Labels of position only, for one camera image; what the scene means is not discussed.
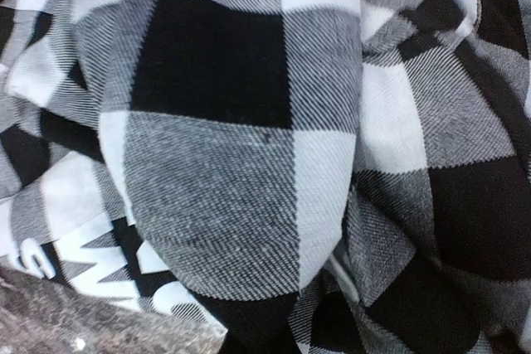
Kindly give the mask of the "black white plaid shirt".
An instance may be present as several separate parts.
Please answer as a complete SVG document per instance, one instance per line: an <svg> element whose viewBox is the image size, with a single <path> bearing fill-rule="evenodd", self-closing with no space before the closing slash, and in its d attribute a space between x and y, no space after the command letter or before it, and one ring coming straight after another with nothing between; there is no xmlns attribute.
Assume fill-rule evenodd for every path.
<svg viewBox="0 0 531 354"><path fill-rule="evenodd" d="M1 261L223 353L527 353L530 0L1 0Z"/></svg>

